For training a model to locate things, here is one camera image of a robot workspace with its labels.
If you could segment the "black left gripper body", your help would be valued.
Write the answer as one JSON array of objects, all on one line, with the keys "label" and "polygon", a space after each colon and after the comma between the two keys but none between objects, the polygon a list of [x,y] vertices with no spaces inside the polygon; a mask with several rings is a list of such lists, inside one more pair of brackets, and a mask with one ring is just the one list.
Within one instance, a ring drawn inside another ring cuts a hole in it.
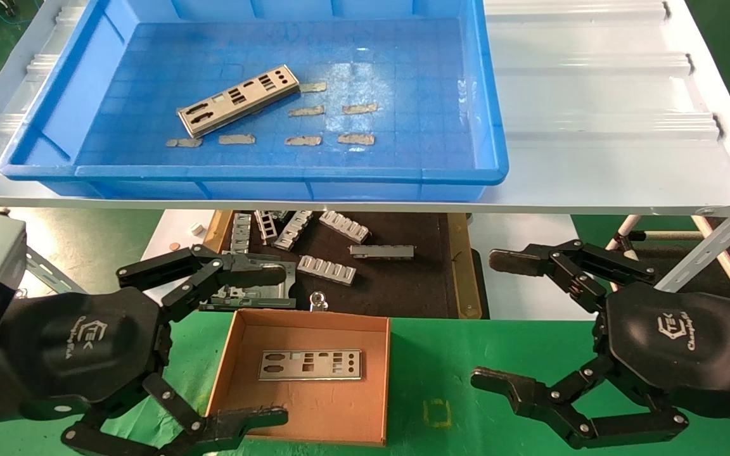
[{"label": "black left gripper body", "polygon": [[165,312],[138,289],[15,300],[0,321],[0,422],[118,417],[169,352]]}]

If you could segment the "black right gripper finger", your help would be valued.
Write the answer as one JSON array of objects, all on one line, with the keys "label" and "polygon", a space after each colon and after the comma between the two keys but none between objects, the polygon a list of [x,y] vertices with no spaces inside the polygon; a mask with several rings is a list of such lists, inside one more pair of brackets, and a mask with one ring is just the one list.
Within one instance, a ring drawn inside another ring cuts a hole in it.
[{"label": "black right gripper finger", "polygon": [[530,244],[521,251],[495,249],[489,266],[498,272],[549,277],[589,314],[605,309],[606,289],[597,278],[622,287],[656,283],[654,269],[645,263],[578,239],[553,246]]},{"label": "black right gripper finger", "polygon": [[638,391],[647,412],[588,418],[574,403],[616,376],[618,364],[597,356],[553,386],[530,376],[476,367],[470,384],[503,395],[515,415],[544,422],[571,448],[624,447],[671,441],[689,426],[688,418],[661,393]]}]

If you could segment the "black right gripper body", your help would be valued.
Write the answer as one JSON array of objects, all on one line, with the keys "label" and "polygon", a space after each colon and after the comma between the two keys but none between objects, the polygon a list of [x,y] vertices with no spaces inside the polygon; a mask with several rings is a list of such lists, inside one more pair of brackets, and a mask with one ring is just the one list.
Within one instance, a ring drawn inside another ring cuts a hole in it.
[{"label": "black right gripper body", "polygon": [[730,419],[730,298],[632,284],[606,297],[605,330],[609,381],[627,398]]}]

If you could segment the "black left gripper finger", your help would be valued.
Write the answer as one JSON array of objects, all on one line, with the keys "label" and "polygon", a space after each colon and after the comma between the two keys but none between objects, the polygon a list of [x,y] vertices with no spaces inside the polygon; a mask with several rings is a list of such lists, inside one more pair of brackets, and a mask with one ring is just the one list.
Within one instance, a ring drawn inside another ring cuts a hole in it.
[{"label": "black left gripper finger", "polygon": [[229,304],[214,303],[223,288],[275,286],[286,280],[286,271],[264,266],[246,254],[221,255],[202,244],[123,266],[117,271],[120,288],[139,291],[176,283],[160,300],[166,320],[179,322],[197,310],[232,312]]},{"label": "black left gripper finger", "polygon": [[101,432],[106,416],[93,409],[64,430],[61,442],[84,455],[205,455],[238,448],[249,430],[288,422],[283,407],[241,408],[202,417],[160,374],[147,376],[142,386],[182,427],[171,442],[157,448]]}]

